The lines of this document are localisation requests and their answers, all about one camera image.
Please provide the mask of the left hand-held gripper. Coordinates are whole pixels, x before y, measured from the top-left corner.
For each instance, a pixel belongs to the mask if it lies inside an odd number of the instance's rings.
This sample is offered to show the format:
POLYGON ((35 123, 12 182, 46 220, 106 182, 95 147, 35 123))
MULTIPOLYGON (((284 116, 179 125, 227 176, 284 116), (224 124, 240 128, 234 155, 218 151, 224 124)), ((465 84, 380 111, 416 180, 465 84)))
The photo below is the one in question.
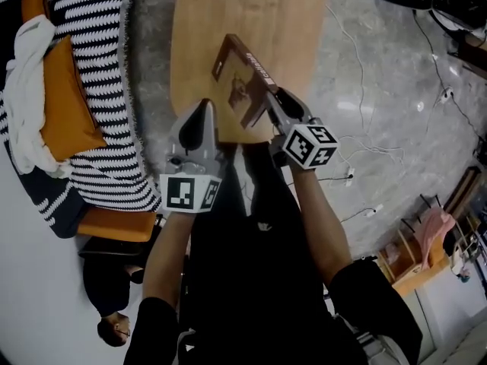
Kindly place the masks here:
POLYGON ((162 206, 165 211, 186 214, 210 212, 221 186, 224 157, 217 153, 215 108, 201 99, 180 116, 170 130, 174 154, 166 154, 160 175, 162 206), (210 159, 198 163, 188 157, 210 159))

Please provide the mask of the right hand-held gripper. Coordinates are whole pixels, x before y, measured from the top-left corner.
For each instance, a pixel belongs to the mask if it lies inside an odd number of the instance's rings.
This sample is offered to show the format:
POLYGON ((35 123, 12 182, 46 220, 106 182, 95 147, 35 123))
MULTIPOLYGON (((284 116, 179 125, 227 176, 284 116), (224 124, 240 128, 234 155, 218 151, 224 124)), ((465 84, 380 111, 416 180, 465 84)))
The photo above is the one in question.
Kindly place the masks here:
POLYGON ((339 147, 338 139, 320 120, 308 120, 310 111, 304 102, 291 91, 280 87, 276 94, 266 91, 265 109, 279 132, 270 141, 272 156, 278 161, 287 160, 302 170, 315 170, 328 164, 339 147))

